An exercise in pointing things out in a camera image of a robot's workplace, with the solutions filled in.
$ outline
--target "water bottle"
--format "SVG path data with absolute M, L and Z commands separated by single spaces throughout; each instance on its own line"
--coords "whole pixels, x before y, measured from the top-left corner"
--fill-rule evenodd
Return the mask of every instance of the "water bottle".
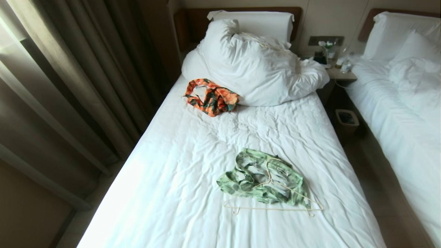
M 344 46 L 343 50 L 340 53 L 339 58 L 337 59 L 337 62 L 335 63 L 335 68 L 341 69 L 341 66 L 343 65 L 343 62 L 346 59 L 346 52 L 348 50 L 348 45 Z
M 341 72 L 342 73 L 348 73 L 351 70 L 352 67 L 352 57 L 354 56 L 354 53 L 351 52 L 349 56 L 346 57 L 346 59 L 343 62 L 343 65 L 341 66 Z
M 334 59 L 334 56 L 337 52 L 337 43 L 338 43 L 338 38 L 335 39 L 334 44 L 332 45 L 332 47 L 328 50 L 328 60 L 332 60 Z

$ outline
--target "wall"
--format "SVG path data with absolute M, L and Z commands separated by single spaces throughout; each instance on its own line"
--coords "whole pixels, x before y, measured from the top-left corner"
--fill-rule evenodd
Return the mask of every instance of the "wall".
M 0 247 L 47 248 L 71 207 L 0 160 Z
M 298 55 L 313 55 L 318 49 L 308 46 L 310 36 L 344 36 L 344 43 L 353 38 L 350 51 L 363 53 L 364 43 L 357 41 L 364 20 L 372 8 L 394 8 L 403 10 L 440 13 L 440 0 L 170 0 L 173 6 L 182 8 L 222 7 L 273 7 L 298 6 L 303 9 L 298 35 L 293 51 Z

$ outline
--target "headboard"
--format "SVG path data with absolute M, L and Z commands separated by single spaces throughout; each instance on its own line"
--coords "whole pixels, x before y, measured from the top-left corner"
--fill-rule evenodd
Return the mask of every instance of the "headboard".
M 411 10 L 397 10 L 397 9 L 378 9 L 374 8 L 369 11 L 369 14 L 366 17 L 366 21 L 364 22 L 363 28 L 360 31 L 358 40 L 361 42 L 366 42 L 369 38 L 370 31 L 374 27 L 374 17 L 382 12 L 389 11 L 391 13 L 403 13 L 410 15 L 422 15 L 422 16 L 430 16 L 430 17 L 441 17 L 439 13 L 429 13 L 429 12 L 421 12 L 421 11 L 411 11 Z
M 294 23 L 291 33 L 291 40 L 295 39 L 297 29 L 302 15 L 301 7 L 257 7 L 257 8 L 201 8 L 181 9 L 174 15 L 176 36 L 178 38 L 179 50 L 187 49 L 191 42 L 199 43 L 207 31 L 210 20 L 207 15 L 210 11 L 276 11 L 288 12 L 294 15 Z

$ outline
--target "orange floral garment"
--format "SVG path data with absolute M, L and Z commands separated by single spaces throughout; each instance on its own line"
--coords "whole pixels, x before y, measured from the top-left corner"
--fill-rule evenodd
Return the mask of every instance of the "orange floral garment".
M 207 86 L 204 102 L 202 102 L 199 97 L 191 95 L 197 86 Z M 195 79 L 190 81 L 184 96 L 188 98 L 188 104 L 202 110 L 202 112 L 211 117 L 215 117 L 222 112 L 234 110 L 236 104 L 239 102 L 238 94 L 227 88 L 220 87 L 208 79 Z

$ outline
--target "white plastic hanger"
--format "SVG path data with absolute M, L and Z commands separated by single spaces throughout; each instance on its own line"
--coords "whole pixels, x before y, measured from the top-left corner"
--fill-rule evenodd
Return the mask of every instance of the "white plastic hanger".
M 308 197 L 306 197 L 306 196 L 304 196 L 304 195 L 298 193 L 297 191 L 295 191 L 295 190 L 293 190 L 293 189 L 291 189 L 291 188 L 286 187 L 286 186 L 283 185 L 283 184 L 280 184 L 280 183 L 278 183 L 278 182 L 274 182 L 274 181 L 273 181 L 273 178 L 271 177 L 271 173 L 269 172 L 269 169 L 268 169 L 268 161 L 271 160 L 271 159 L 275 159 L 275 160 L 282 161 L 281 159 L 278 159 L 278 158 L 269 158 L 269 159 L 267 159 L 267 160 L 265 161 L 266 172 L 268 173 L 268 181 L 265 182 L 265 183 L 258 184 L 258 185 L 256 185 L 256 186 L 254 186 L 253 188 L 251 188 L 250 190 L 247 190 L 247 191 L 245 191 L 245 192 L 242 192 L 242 193 L 238 194 L 236 197 L 224 201 L 224 207 L 225 207 L 225 208 L 232 208 L 232 209 L 233 209 L 233 214 L 234 214 L 234 215 L 238 215 L 240 209 L 257 209 L 257 210 L 281 210 L 281 211 L 306 211 L 306 212 L 308 213 L 308 216 L 309 216 L 309 217 L 314 217 L 314 214 L 311 214 L 310 211 L 323 211 L 323 210 L 325 209 L 325 208 L 323 207 L 323 205 L 322 205 L 320 202 L 316 202 L 316 201 L 312 200 L 311 198 L 308 198 Z M 263 207 L 236 207 L 236 206 L 227 206 L 227 202 L 232 201 L 232 200 L 234 200 L 234 199 L 240 197 L 242 194 L 245 194 L 245 193 L 247 193 L 247 192 L 253 190 L 253 189 L 256 188 L 256 187 L 259 187 L 259 186 L 261 186 L 261 185 L 265 185 L 265 184 L 277 184 L 277 185 L 283 186 L 283 187 L 287 188 L 288 190 L 290 190 L 290 191 L 292 191 L 292 192 L 294 192 L 294 193 L 296 193 L 296 194 L 299 194 L 299 195 L 303 196 L 304 198 L 310 200 L 311 202 L 317 204 L 320 208 L 318 208 L 318 209 L 311 209 L 311 208 L 308 208 L 308 209 L 283 209 L 283 208 L 263 208 Z

